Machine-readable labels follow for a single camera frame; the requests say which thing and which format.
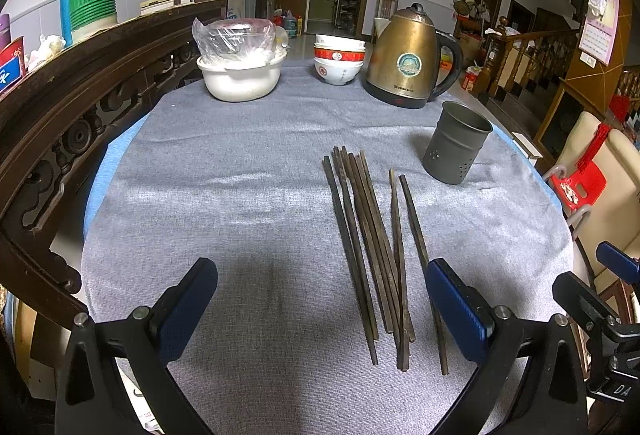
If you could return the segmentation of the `red plastic stool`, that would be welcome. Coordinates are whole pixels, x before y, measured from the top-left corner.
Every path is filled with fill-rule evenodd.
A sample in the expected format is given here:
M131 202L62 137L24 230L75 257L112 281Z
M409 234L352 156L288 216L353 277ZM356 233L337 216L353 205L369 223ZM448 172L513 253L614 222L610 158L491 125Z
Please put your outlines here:
M566 167L557 164L546 174L546 181L550 184L561 202L568 210L577 212L585 206L592 206L606 187L606 178L594 163L594 157L599 152L612 128L600 123L587 149L576 162L576 170L566 174Z

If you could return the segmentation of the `small white stool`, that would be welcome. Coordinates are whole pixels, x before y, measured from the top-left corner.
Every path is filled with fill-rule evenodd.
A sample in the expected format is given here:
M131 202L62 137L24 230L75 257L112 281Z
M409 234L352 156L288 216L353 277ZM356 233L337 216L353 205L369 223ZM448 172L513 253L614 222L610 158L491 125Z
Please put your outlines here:
M537 162L544 158L542 153L524 134L520 132L512 132L511 135L514 145L520 149L523 156L532 166L536 166Z

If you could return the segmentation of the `grey table cloth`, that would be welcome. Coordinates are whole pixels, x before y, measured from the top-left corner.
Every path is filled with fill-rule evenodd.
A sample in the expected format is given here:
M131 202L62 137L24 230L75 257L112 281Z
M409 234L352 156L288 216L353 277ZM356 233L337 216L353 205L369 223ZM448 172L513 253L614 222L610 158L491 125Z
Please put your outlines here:
M457 346L439 368L416 245L405 236L416 340L368 345L322 160L363 152L378 206L407 177L427 251L492 305L526 319L556 311L552 282L573 265L565 219L532 166L491 134L462 184L421 159L442 112L386 105L359 83L284 66L277 88L226 104L195 82L165 95L130 143L89 227L81 273L91 315L154 303L201 256L218 289L170 367L217 434L426 434L474 367Z

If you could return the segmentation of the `grey perforated utensil holder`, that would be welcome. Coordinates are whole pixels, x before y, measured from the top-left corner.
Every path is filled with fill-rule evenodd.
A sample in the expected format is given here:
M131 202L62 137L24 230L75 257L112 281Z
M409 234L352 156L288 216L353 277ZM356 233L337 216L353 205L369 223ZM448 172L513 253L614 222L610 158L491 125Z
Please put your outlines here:
M461 184L491 132L492 124L481 114L455 102L443 103L422 159L424 170L442 183Z

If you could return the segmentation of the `white plastic basin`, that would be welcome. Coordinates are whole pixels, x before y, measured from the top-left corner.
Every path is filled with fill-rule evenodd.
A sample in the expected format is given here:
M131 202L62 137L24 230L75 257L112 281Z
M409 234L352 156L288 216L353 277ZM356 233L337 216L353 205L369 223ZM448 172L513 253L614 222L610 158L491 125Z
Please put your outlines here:
M242 103L262 98L274 90L285 58L286 51L283 51L261 66L229 67L223 62L208 62L200 57L196 65L210 95L222 102Z

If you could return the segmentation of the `wooden stair railing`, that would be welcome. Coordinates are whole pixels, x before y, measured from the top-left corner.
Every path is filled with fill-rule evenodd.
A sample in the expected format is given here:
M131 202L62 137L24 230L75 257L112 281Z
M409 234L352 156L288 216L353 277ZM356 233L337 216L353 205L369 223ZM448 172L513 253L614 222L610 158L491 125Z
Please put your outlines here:
M474 96L495 97L515 85L526 88L529 81L564 78L577 47L578 30L564 29L509 33L506 18L497 29L484 32L487 39L485 61L472 88Z

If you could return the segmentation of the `brass electric kettle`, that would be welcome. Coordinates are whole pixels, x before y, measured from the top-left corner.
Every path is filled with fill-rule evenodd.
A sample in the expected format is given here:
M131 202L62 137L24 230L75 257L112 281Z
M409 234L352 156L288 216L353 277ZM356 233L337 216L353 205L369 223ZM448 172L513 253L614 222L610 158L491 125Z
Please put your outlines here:
M364 88L384 103L419 109L446 93L461 70L458 40L413 3L394 13L376 40Z

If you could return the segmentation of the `clear plastic bag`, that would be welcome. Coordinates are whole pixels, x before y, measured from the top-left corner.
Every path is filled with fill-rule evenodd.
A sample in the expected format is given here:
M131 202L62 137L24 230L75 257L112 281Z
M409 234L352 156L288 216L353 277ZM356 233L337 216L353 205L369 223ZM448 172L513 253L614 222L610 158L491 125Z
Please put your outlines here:
M195 18L192 36L206 64L229 69L269 65L288 52L288 32L268 19L224 19L205 25Z

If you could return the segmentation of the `white red bowl stack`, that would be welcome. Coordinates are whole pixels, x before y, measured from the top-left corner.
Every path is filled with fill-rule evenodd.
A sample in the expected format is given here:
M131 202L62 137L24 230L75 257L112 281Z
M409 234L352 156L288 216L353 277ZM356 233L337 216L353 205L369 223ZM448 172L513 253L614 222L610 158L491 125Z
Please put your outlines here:
M342 36L317 34L314 68L323 81L342 86L352 82L363 66L366 42Z

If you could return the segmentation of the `blue tissue box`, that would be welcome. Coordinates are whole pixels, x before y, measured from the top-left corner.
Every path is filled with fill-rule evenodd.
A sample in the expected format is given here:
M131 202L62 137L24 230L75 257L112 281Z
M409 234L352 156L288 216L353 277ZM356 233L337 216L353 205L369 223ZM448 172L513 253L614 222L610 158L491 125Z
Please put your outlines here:
M0 92L17 83L26 73L23 38L19 36L0 54Z

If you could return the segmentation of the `white chest freezer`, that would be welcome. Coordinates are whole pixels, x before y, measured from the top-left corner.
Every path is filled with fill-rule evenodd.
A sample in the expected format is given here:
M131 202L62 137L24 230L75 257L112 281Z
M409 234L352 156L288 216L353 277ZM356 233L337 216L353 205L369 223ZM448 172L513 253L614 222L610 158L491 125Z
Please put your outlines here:
M178 0L179 4L190 4L205 1L220 0ZM140 3L140 15L147 15L161 10L168 10L175 5L175 0L146 0ZM245 0L227 0L227 18L244 18L245 17Z

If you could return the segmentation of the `wooden chair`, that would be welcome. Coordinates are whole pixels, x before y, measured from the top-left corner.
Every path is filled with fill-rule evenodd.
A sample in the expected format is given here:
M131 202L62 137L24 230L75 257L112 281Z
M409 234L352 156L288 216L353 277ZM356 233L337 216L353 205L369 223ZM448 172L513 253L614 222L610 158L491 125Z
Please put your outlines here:
M376 0L373 16L372 38L380 36L386 26L390 23L390 18L396 13L399 0Z

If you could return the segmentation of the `purple bottle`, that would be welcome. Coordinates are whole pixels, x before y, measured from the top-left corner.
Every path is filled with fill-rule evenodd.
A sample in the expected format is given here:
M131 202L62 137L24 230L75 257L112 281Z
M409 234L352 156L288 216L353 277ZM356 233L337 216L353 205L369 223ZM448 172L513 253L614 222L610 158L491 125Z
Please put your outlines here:
M0 51L12 42L11 21L9 14L0 15Z

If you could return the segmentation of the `blue thermos bottle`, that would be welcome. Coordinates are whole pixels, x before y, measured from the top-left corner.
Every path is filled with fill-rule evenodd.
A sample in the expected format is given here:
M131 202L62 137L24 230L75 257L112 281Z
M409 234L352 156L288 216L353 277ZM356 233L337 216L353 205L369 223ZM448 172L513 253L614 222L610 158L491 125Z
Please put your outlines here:
M71 46L73 37L70 25L70 0L58 0L58 8L60 9L62 38L65 41L65 46Z

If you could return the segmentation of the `wall calendar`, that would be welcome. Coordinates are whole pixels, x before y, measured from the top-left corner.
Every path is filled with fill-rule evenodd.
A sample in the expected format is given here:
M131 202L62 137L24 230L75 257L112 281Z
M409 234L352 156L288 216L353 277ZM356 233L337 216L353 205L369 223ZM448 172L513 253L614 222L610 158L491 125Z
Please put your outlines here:
M620 0L588 0L578 43L579 59L591 68L610 63L615 43Z

